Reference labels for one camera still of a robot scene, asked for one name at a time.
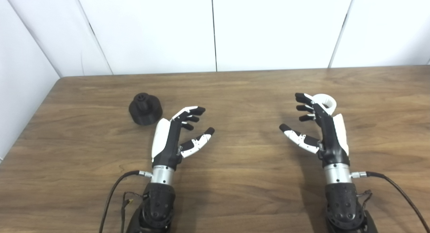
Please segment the white and black left hand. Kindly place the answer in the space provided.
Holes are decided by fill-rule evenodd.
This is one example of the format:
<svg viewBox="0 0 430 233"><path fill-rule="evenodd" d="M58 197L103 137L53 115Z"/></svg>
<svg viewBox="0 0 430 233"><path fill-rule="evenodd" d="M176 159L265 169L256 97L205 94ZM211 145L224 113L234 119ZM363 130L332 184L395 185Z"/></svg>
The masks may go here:
<svg viewBox="0 0 430 233"><path fill-rule="evenodd" d="M164 166L175 171L183 158L195 154L209 142L215 132L212 127L196 138L179 144L181 129L194 130L189 122L198 122L205 111L204 107L188 106L170 120L163 118L158 122L152 144L152 167Z"/></svg>

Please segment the white and black right hand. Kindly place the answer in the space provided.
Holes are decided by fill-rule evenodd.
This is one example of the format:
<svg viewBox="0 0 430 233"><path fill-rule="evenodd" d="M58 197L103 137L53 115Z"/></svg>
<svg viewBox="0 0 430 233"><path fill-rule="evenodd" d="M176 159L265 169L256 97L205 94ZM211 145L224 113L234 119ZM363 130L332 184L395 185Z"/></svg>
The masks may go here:
<svg viewBox="0 0 430 233"><path fill-rule="evenodd" d="M341 114L333 115L337 108L336 100L328 94L312 96L306 93L296 93L295 100L301 103L296 106L298 111L308 112L300 116L299 121L314 121L321 129L322 138L305 135L281 124L279 128L284 135L300 148L316 154L323 167L331 164L350 166L344 119Z"/></svg>

